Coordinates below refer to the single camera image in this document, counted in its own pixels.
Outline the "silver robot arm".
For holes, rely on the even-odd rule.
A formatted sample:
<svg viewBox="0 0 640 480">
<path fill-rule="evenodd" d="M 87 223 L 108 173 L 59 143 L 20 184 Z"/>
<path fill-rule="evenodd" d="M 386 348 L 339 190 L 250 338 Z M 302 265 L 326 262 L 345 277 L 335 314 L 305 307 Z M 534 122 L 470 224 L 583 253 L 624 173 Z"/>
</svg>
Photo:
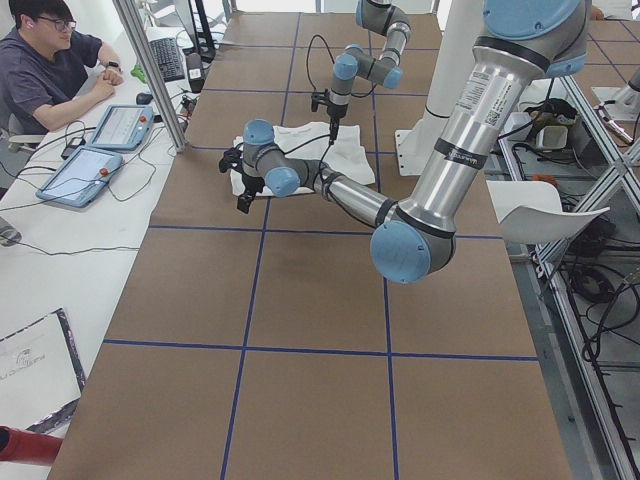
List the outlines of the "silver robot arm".
<svg viewBox="0 0 640 480">
<path fill-rule="evenodd" d="M 408 15 L 390 1 L 358 1 L 356 23 L 372 35 L 383 38 L 384 43 L 377 54 L 358 44 L 350 44 L 336 58 L 331 86 L 321 97 L 329 116 L 331 143 L 338 137 L 356 78 L 369 81 L 372 86 L 395 89 L 403 77 L 401 56 L 411 37 Z"/>
<path fill-rule="evenodd" d="M 487 1 L 481 12 L 473 68 L 407 198 L 377 193 L 323 159 L 287 156 L 273 126 L 254 119 L 219 163 L 241 176 L 238 209 L 264 190 L 287 197 L 307 188 L 371 227 L 372 261 L 386 279 L 413 283 L 445 267 L 455 252 L 455 214 L 524 89 L 579 71 L 586 58 L 587 1 Z"/>
</svg>

